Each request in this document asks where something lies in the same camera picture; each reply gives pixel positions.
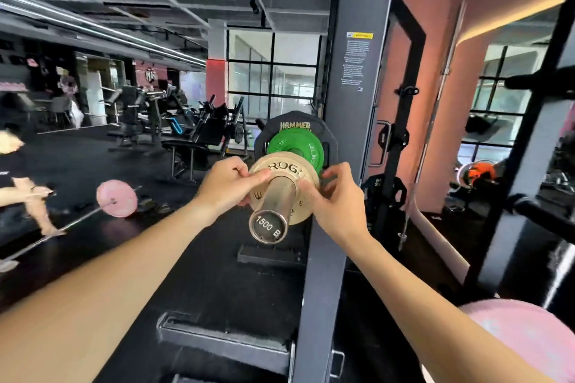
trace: bare foot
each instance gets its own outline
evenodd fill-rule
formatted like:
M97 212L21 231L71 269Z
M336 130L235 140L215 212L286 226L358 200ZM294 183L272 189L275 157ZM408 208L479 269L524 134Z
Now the bare foot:
M65 235L66 232L63 230L57 229L56 227L47 227L42 229L42 236L60 236Z

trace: black shirt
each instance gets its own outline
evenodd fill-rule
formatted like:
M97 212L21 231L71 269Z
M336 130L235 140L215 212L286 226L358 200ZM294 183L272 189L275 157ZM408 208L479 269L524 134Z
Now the black shirt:
M0 188L14 186L13 178L30 177L22 148L5 155L0 154Z

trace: person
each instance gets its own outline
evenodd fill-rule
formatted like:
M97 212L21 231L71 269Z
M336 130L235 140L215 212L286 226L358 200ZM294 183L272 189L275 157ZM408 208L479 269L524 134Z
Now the person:
M23 146L24 143L10 129L0 131L0 232L11 228L5 222L18 220L13 213L19 211L18 205L24 204L43 236L62 235L64 232L52 224L44 202L52 190L37 186L30 179L21 150Z
M0 315L3 383L89 383L194 237L269 180L238 157L217 162L191 202L139 236ZM303 180L320 226L356 263L436 383L540 383L549 378L398 263L366 227L347 163L320 193Z

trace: window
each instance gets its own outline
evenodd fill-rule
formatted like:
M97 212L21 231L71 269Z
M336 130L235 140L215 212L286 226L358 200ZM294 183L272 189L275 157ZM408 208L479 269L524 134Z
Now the window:
M507 158L531 92L508 90L505 88L505 79L537 71L545 51L545 48L540 47L489 46L469 114L470 118L481 118L488 128L482 133L466 134L457 154L459 162L500 162Z
M244 97L248 123L290 111L314 113L320 35L229 30L228 106Z

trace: barbell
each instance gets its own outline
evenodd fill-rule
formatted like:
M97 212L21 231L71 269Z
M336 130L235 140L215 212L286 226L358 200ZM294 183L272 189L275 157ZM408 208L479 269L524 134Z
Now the barbell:
M60 228L59 231L68 230L70 227L81 223L85 219L90 218L92 215L100 211L104 211L108 215L116 218L126 218L130 216L136 212L138 207L138 197L136 195L136 191L138 189L140 189L140 186L133 189L130 185L128 185L126 182L122 182L121 180L107 180L103 183L100 183L98 189L96 190L96 201L98 203L98 207L86 213L85 215L82 215L80 218L77 218L74 221L68 223L64 227ZM29 246L18 250L16 253L11 254L4 259L0 259L0 273L5 273L7 271L13 270L19 263L16 261L17 258L38 247L40 244L48 241L54 236L58 235L43 236L38 241L35 241Z

